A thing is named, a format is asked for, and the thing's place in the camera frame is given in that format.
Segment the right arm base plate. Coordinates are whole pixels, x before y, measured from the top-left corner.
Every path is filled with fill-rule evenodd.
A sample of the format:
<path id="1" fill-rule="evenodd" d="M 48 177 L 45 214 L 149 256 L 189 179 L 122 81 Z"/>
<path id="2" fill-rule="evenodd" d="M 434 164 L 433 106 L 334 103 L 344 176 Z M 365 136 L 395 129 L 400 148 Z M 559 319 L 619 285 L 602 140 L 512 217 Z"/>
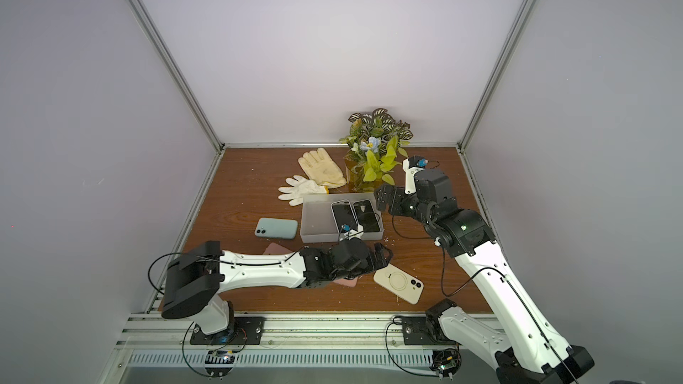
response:
<path id="1" fill-rule="evenodd" d="M 448 339 L 437 327 L 436 323 L 426 316 L 400 316 L 404 344 L 407 346 L 455 346 L 456 342 Z"/>

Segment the mint green phone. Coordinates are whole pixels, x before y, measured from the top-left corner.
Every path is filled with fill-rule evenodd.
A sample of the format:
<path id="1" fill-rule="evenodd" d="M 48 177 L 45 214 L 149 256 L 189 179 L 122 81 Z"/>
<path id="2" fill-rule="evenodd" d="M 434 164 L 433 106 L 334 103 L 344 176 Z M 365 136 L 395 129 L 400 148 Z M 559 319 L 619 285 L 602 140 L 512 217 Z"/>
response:
<path id="1" fill-rule="evenodd" d="M 293 240 L 296 237 L 298 227 L 297 220 L 260 218 L 254 234 L 258 238 Z"/>

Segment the grey plastic storage box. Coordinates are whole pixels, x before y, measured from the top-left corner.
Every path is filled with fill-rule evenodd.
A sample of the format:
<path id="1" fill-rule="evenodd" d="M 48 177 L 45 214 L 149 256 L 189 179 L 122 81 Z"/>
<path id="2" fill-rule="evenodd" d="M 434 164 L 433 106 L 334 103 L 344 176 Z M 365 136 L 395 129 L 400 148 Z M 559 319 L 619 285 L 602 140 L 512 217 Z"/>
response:
<path id="1" fill-rule="evenodd" d="M 356 201 L 369 199 L 379 215 L 381 230 L 377 233 L 364 233 L 362 240 L 379 241 L 384 236 L 382 216 L 376 208 L 375 198 L 371 193 L 339 193 L 327 195 L 307 195 L 303 198 L 300 236 L 306 244 L 337 242 L 338 232 L 332 215 L 332 202 L 348 199 Z"/>

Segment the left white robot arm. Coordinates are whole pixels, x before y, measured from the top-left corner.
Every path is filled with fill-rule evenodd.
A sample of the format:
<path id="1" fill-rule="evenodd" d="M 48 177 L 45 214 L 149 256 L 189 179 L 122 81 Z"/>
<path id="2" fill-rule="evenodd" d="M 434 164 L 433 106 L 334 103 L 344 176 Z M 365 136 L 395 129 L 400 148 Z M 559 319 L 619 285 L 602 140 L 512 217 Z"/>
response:
<path id="1" fill-rule="evenodd" d="M 213 335 L 234 329 L 232 304 L 221 298 L 222 293 L 252 287 L 324 287 L 387 268 L 393 252 L 360 238 L 345 239 L 327 250 L 302 247 L 279 255 L 239 254 L 208 241 L 174 257 L 166 268 L 161 316 L 191 320 L 201 332 Z"/>

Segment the cream white phone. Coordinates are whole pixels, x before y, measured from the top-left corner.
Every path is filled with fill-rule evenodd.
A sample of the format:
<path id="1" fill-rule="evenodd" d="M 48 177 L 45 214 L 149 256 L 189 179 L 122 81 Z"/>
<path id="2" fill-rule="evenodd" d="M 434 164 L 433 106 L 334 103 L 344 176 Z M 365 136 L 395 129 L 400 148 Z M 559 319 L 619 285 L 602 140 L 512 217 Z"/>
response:
<path id="1" fill-rule="evenodd" d="M 383 289 L 395 294 L 401 300 L 416 305 L 423 293 L 424 284 L 393 264 L 377 270 L 374 281 Z"/>

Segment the pink phone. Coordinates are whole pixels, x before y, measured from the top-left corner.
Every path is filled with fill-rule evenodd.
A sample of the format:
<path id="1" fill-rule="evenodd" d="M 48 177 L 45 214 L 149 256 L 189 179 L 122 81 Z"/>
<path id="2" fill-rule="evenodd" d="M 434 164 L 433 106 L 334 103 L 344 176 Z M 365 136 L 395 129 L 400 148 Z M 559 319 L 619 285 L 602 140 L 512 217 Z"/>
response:
<path id="1" fill-rule="evenodd" d="M 286 247 L 276 244 L 276 243 L 270 243 L 268 247 L 265 249 L 263 252 L 264 255 L 288 255 L 291 254 L 292 251 L 287 249 Z"/>
<path id="2" fill-rule="evenodd" d="M 339 286 L 345 286 L 345 287 L 355 287 L 358 284 L 358 278 L 353 278 L 353 279 L 346 279 L 346 278 L 341 278 L 341 279 L 336 279 L 334 280 L 334 284 L 339 284 Z"/>

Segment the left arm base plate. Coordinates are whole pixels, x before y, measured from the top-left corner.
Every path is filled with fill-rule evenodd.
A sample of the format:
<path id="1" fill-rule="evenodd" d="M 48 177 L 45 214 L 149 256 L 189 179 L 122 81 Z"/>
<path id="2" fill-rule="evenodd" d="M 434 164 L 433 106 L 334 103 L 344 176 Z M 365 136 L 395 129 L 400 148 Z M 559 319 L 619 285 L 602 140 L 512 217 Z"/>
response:
<path id="1" fill-rule="evenodd" d="M 190 345 L 257 346 L 261 343 L 265 322 L 264 316 L 237 316 L 232 327 L 211 335 L 204 334 L 196 325 L 191 332 Z"/>

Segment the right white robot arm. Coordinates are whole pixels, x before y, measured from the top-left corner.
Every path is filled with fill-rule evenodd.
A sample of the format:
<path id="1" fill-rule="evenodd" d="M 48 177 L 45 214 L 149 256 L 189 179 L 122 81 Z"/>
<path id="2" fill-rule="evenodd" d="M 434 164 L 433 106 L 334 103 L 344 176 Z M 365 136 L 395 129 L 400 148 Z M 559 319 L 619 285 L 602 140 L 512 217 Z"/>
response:
<path id="1" fill-rule="evenodd" d="M 429 310 L 436 334 L 464 345 L 496 371 L 501 383 L 576 383 L 595 362 L 546 319 L 512 271 L 484 218 L 462 209 L 448 176 L 423 158 L 405 160 L 405 187 L 384 184 L 377 206 L 391 216 L 420 222 L 445 258 L 452 258 L 478 287 L 501 331 L 472 318 L 450 299 Z"/>

